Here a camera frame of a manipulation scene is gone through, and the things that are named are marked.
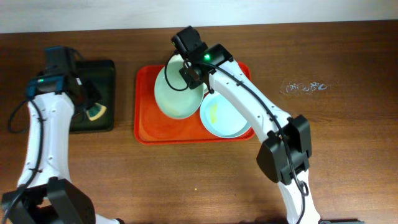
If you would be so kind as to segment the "yellow green scrub sponge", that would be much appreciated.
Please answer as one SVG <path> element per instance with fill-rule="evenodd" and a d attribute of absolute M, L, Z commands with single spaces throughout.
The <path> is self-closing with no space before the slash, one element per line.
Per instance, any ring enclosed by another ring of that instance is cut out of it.
<path fill-rule="evenodd" d="M 94 121 L 99 119 L 102 115 L 105 114 L 107 107 L 102 104 L 95 103 L 90 109 L 86 110 L 87 118 L 90 121 Z"/>

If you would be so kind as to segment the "pale green plate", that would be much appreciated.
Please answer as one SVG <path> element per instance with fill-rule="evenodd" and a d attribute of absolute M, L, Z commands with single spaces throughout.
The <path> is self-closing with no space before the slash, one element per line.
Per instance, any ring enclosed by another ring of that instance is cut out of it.
<path fill-rule="evenodd" d="M 195 89 L 184 89 L 187 84 L 179 70 L 183 68 L 180 55 L 173 55 L 167 62 L 167 78 L 164 66 L 158 73 L 154 84 L 154 96 L 157 106 L 164 115 L 172 119 L 185 119 L 193 115 L 200 107 L 207 87 L 204 84 Z"/>

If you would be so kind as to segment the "light blue plate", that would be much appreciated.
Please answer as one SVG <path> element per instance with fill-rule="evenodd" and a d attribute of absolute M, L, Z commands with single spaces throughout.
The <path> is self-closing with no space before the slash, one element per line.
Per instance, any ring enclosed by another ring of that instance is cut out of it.
<path fill-rule="evenodd" d="M 241 113 L 217 92 L 204 97 L 200 106 L 200 119 L 205 129 L 219 138 L 237 138 L 251 128 Z"/>

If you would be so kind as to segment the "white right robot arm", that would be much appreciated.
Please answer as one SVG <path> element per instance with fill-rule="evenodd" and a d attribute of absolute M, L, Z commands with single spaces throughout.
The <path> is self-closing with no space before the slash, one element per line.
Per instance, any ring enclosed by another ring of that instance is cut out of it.
<path fill-rule="evenodd" d="M 182 74 L 225 97 L 254 130 L 261 142 L 257 164 L 278 185 L 287 221 L 324 223 L 309 187 L 312 144 L 308 120 L 302 115 L 293 118 L 268 100 L 222 45 L 177 46 L 176 50 L 183 58 Z"/>

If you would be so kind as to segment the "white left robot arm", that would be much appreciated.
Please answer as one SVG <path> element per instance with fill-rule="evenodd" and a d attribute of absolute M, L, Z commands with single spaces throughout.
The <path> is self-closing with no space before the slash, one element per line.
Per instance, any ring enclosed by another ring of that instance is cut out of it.
<path fill-rule="evenodd" d="M 75 187 L 68 168 L 70 124 L 75 113 L 97 104 L 92 82 L 71 75 L 45 75 L 27 87 L 29 140 L 17 189 L 2 196 L 3 223 L 122 223 L 95 212 Z"/>

